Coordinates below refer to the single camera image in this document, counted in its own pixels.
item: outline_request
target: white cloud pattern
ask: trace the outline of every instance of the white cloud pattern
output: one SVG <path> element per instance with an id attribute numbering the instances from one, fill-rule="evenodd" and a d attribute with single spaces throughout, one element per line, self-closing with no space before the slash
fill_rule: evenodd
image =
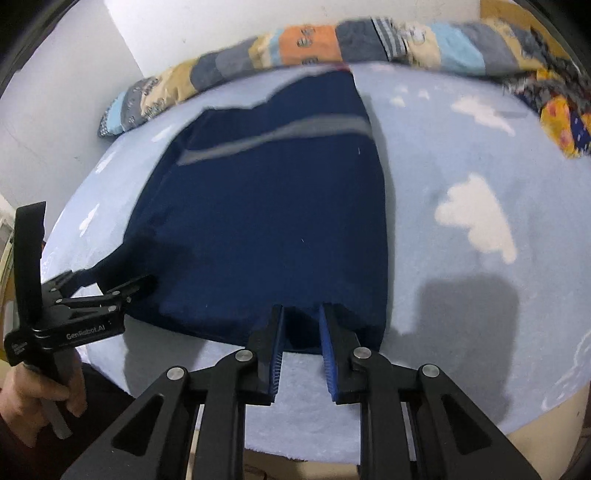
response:
<path id="1" fill-rule="evenodd" d="M 517 259 L 509 222 L 483 177 L 470 173 L 468 181 L 447 191 L 447 197 L 435 210 L 437 223 L 468 229 L 468 241 L 479 252 L 501 252 L 506 264 Z"/>
<path id="2" fill-rule="evenodd" d="M 464 96 L 452 105 L 454 112 L 472 115 L 477 124 L 497 128 L 507 132 L 510 137 L 515 136 L 515 130 L 504 118 L 496 114 L 490 105 L 482 103 L 478 97 Z"/>

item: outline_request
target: orange patch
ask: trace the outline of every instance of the orange patch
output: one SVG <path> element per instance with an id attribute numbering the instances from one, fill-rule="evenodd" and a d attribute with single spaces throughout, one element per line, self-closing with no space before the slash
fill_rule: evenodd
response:
<path id="1" fill-rule="evenodd" d="M 286 28 L 279 37 L 279 54 L 283 65 L 343 61 L 332 25 Z"/>

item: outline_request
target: striped fabric patch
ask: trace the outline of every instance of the striped fabric patch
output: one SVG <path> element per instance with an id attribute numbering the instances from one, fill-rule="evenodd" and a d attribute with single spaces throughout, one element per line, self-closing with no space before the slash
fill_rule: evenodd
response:
<path id="1" fill-rule="evenodd" d="M 406 46 L 398 30 L 392 24 L 389 18 L 372 17 L 375 31 L 378 33 L 379 39 L 384 46 L 388 61 L 398 60 L 406 57 Z"/>

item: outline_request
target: finger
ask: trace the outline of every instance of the finger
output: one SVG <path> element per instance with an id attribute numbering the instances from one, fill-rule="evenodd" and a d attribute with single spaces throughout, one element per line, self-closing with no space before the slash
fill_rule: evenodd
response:
<path id="1" fill-rule="evenodd" d="M 30 398 L 64 401 L 70 397 L 70 390 L 50 378 L 29 370 L 24 364 L 17 365 L 14 387 L 18 394 Z"/>
<path id="2" fill-rule="evenodd" d="M 74 366 L 74 373 L 68 382 L 68 387 L 70 388 L 70 398 L 66 402 L 66 408 L 75 417 L 80 417 L 87 407 L 86 388 L 80 360 Z"/>

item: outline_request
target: gray stripe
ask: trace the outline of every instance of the gray stripe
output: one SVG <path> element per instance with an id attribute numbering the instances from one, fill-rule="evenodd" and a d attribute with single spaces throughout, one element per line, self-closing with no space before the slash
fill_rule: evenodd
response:
<path id="1" fill-rule="evenodd" d="M 384 32 L 382 31 L 381 19 L 380 18 L 372 18 L 372 22 L 374 23 L 375 31 L 378 33 L 378 37 L 380 42 L 382 42 L 382 46 L 386 52 L 386 56 L 388 57 L 388 61 L 392 61 L 392 49 L 386 40 Z"/>
<path id="2" fill-rule="evenodd" d="M 296 120 L 256 137 L 228 142 L 206 150 L 185 150 L 178 159 L 177 165 L 190 165 L 202 160 L 235 155 L 276 140 L 328 137 L 341 134 L 359 134 L 373 138 L 371 125 L 366 118 L 356 115 L 318 115 Z"/>
<path id="3" fill-rule="evenodd" d="M 393 59 L 395 57 L 394 54 L 397 53 L 395 51 L 396 41 L 394 40 L 394 36 L 392 35 L 392 27 L 390 27 L 390 22 L 388 21 L 387 18 L 382 19 L 382 27 L 383 27 L 384 31 L 386 32 L 386 34 L 388 35 L 388 38 L 390 39 L 390 45 L 392 45 L 392 57 L 390 57 L 390 61 L 393 61 Z"/>

